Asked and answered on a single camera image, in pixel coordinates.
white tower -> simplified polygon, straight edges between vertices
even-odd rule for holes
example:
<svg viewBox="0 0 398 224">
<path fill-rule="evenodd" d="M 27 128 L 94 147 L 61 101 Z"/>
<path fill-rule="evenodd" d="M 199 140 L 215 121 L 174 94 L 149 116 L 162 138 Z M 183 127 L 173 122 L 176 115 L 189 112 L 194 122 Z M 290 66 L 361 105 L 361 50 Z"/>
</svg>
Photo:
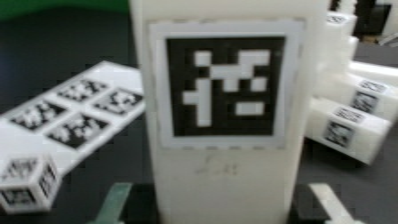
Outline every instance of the white tower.
<svg viewBox="0 0 398 224">
<path fill-rule="evenodd" d="M 164 224 L 284 224 L 327 0 L 132 0 Z"/>
</svg>

white square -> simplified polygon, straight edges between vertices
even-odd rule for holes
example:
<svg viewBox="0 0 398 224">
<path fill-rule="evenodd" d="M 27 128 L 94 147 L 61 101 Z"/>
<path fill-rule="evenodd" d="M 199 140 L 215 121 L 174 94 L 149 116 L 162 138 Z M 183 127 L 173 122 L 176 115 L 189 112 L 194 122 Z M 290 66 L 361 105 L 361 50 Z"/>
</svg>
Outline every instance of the white square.
<svg viewBox="0 0 398 224">
<path fill-rule="evenodd" d="M 263 102 L 245 102 L 236 104 L 236 115 L 240 116 L 256 116 L 261 115 L 265 111 Z"/>
</svg>

white block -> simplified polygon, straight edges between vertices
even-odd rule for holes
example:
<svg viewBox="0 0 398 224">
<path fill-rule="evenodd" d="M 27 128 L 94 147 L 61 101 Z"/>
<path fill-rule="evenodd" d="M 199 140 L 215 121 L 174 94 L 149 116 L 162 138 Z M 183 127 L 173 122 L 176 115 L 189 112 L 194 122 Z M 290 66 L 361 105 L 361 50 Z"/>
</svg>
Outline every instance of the white block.
<svg viewBox="0 0 398 224">
<path fill-rule="evenodd" d="M 398 88 L 357 75 L 318 80 L 315 96 L 325 97 L 386 120 L 398 116 Z"/>
<path fill-rule="evenodd" d="M 327 15 L 327 31 L 325 31 L 325 44 L 338 46 L 347 38 L 352 36 L 356 28 L 357 16 L 345 13 L 329 12 Z"/>
<path fill-rule="evenodd" d="M 325 45 L 322 50 L 322 77 L 329 77 L 340 73 L 347 73 L 352 58 L 357 50 L 359 39 L 347 37 L 340 46 Z"/>
<path fill-rule="evenodd" d="M 50 211 L 62 177 L 46 155 L 13 155 L 0 162 L 0 204 L 9 214 Z"/>
<path fill-rule="evenodd" d="M 101 62 L 2 115 L 0 154 L 50 154 L 66 174 L 142 111 L 139 70 Z"/>
<path fill-rule="evenodd" d="M 350 73 L 398 87 L 398 68 L 352 61 Z"/>
<path fill-rule="evenodd" d="M 372 164 L 391 122 L 327 99 L 313 99 L 306 137 Z"/>
<path fill-rule="evenodd" d="M 329 1 L 304 0 L 295 7 L 288 7 L 292 5 L 288 0 L 165 0 L 162 1 L 162 7 L 157 0 L 133 0 L 132 3 L 162 223 L 284 224 L 290 212 L 308 104 L 320 59 L 320 33 L 325 28 Z M 276 103 L 268 104 L 270 106 L 265 105 L 265 111 L 281 112 L 268 119 L 276 122 L 276 125 L 263 125 L 260 128 L 263 131 L 265 127 L 270 127 L 274 132 L 258 135 L 249 134 L 251 132 L 245 129 L 249 125 L 235 127 L 231 122 L 224 122 L 226 117 L 235 114 L 233 101 L 231 108 L 222 107 L 226 117 L 215 118 L 212 112 L 212 127 L 215 124 L 224 125 L 222 131 L 228 130 L 228 132 L 238 134 L 208 134 L 204 128 L 201 129 L 203 135 L 181 136 L 176 133 L 190 132 L 197 128 L 197 126 L 192 128 L 197 120 L 196 116 L 185 116 L 187 113 L 190 114 L 189 111 L 196 111 L 197 108 L 192 106 L 180 108 L 181 103 L 173 103 L 181 90 L 171 88 L 171 85 L 180 86 L 176 83 L 185 83 L 187 91 L 194 90 L 196 85 L 190 80 L 192 73 L 187 71 L 171 78 L 169 75 L 178 73 L 174 73 L 174 70 L 171 72 L 169 68 L 178 68 L 180 72 L 180 69 L 189 65 L 197 76 L 203 75 L 203 70 L 197 71 L 197 68 L 190 67 L 194 53 L 187 52 L 196 48 L 201 48 L 197 51 L 212 49 L 215 56 L 212 64 L 236 65 L 238 54 L 226 55 L 224 52 L 228 49 L 236 52 L 231 39 L 256 39 L 258 37 L 261 41 L 249 42 L 251 44 L 265 44 L 263 47 L 252 45 L 247 48 L 272 51 L 272 65 L 283 59 L 281 80 L 274 79 L 274 75 L 270 75 L 270 79 L 261 76 L 268 80 L 265 82 L 254 81 L 252 84 L 254 77 L 249 76 L 251 74 L 233 75 L 240 80 L 238 88 L 235 88 L 233 82 L 236 79 L 233 79 L 224 91 L 222 82 L 229 81 L 222 76 L 217 76 L 212 79 L 212 91 L 217 91 L 217 94 L 212 93 L 212 100 L 217 100 L 226 93 L 236 98 L 251 96 L 251 94 L 261 96 L 267 93 L 261 101 L 267 98 L 270 99 L 270 96 L 281 97 Z M 201 45 L 203 41 L 196 42 L 196 40 L 206 38 L 213 39 L 213 44 L 208 42 L 208 47 Z M 277 51 L 277 44 L 267 45 L 270 38 L 284 38 L 284 51 Z M 169 51 L 178 46 L 185 50 L 178 51 L 174 57 L 169 57 L 173 56 Z M 254 70 L 263 71 L 261 74 L 272 74 L 267 69 L 260 66 Z M 247 90 L 247 95 L 235 92 L 236 89 L 242 91 L 242 88 Z M 224 103 L 212 103 L 212 107 L 220 108 Z M 229 121 L 252 120 L 256 126 L 252 115 L 245 114 L 244 117 L 245 119 L 231 115 Z"/>
</svg>

white plastic piece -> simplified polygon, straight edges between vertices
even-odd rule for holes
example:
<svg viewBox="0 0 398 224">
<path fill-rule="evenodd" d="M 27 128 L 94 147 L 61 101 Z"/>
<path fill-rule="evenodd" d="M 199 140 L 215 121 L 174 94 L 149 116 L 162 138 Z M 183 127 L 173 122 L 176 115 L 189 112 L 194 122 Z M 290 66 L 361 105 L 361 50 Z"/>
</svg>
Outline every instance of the white plastic piece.
<svg viewBox="0 0 398 224">
<path fill-rule="evenodd" d="M 398 88 L 357 75 L 318 81 L 315 96 L 325 97 L 391 122 L 398 117 Z"/>
<path fill-rule="evenodd" d="M 315 192 L 316 198 L 320 200 L 322 207 L 332 218 L 329 221 L 331 224 L 354 224 L 354 218 L 347 211 L 345 205 L 340 201 L 340 198 L 334 194 L 332 188 L 324 183 L 309 184 L 309 188 Z"/>
<path fill-rule="evenodd" d="M 306 137 L 372 164 L 391 122 L 327 99 L 313 99 Z"/>
<path fill-rule="evenodd" d="M 338 12 L 354 15 L 356 5 L 357 5 L 357 0 L 341 0 L 340 1 Z"/>
<path fill-rule="evenodd" d="M 325 41 L 324 43 L 327 46 L 336 46 L 341 41 L 347 40 L 352 36 L 354 28 L 356 28 L 356 23 L 357 23 L 357 16 L 338 13 L 338 12 L 329 12 L 327 15 L 327 32 L 325 32 Z"/>
<path fill-rule="evenodd" d="M 50 154 L 57 171 L 64 175 L 142 114 L 144 100 L 135 97 L 142 97 L 139 70 L 101 62 L 2 115 L 0 154 Z M 85 142 L 77 142 L 71 130 L 77 139 L 85 139 Z"/>
<path fill-rule="evenodd" d="M 325 27 L 329 1 L 304 0 L 295 7 L 286 7 L 292 4 L 288 0 L 165 0 L 162 7 L 158 7 L 157 0 L 133 0 L 132 3 L 162 223 L 284 224 L 292 204 L 311 88 L 318 73 L 320 33 L 324 33 Z M 157 48 L 162 41 L 155 41 L 157 44 L 153 44 L 149 25 L 155 23 L 171 26 L 192 24 L 196 27 L 203 24 L 215 24 L 220 20 L 231 24 L 229 29 L 224 30 L 229 31 L 228 35 L 224 32 L 220 37 L 235 38 L 254 35 L 277 36 L 290 33 L 290 30 L 283 29 L 274 32 L 267 32 L 267 29 L 249 30 L 249 28 L 235 26 L 236 23 L 261 24 L 295 20 L 306 24 L 302 54 L 297 64 L 295 62 L 286 64 L 290 68 L 295 68 L 295 86 L 292 85 L 290 93 L 283 92 L 288 99 L 277 101 L 286 108 L 277 114 L 283 117 L 281 121 L 286 122 L 281 125 L 286 127 L 281 132 L 286 134 L 281 147 L 268 144 L 265 138 L 261 139 L 263 143 L 254 144 L 254 141 L 242 141 L 244 138 L 220 139 L 220 136 L 213 137 L 220 139 L 217 144 L 203 141 L 203 144 L 215 146 L 210 148 L 196 144 L 197 139 L 183 143 L 192 147 L 164 146 L 162 135 L 164 132 L 169 132 L 171 127 L 164 129 L 160 125 L 162 122 L 167 122 L 160 118 L 165 107 L 158 104 L 158 96 L 165 95 L 165 92 L 162 90 L 164 83 L 157 80 L 160 74 L 153 66 L 155 61 L 164 60 L 165 54 L 151 49 L 151 47 Z M 197 37 L 196 31 L 192 29 L 185 38 Z M 222 32 L 219 29 L 208 31 L 210 37 Z M 169 106 L 171 102 L 164 101 L 162 105 Z"/>
<path fill-rule="evenodd" d="M 352 61 L 350 73 L 398 87 L 398 68 Z"/>
<path fill-rule="evenodd" d="M 0 205 L 9 214 L 46 212 L 62 177 L 48 155 L 14 153 L 0 161 Z"/>
<path fill-rule="evenodd" d="M 359 39 L 348 37 L 338 46 L 325 46 L 322 51 L 322 77 L 331 77 L 332 75 L 345 75 L 348 71 L 348 66 L 357 50 Z"/>
</svg>

white cube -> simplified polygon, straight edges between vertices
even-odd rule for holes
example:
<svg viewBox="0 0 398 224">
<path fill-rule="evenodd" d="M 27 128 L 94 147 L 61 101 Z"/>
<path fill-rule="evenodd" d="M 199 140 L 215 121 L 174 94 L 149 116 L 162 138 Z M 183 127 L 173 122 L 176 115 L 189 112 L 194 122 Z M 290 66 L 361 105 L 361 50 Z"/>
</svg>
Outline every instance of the white cube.
<svg viewBox="0 0 398 224">
<path fill-rule="evenodd" d="M 372 164 L 391 122 L 334 101 L 315 98 L 306 137 Z"/>
<path fill-rule="evenodd" d="M 0 204 L 9 214 L 50 211 L 61 179 L 48 156 L 20 155 L 2 161 Z"/>
</svg>

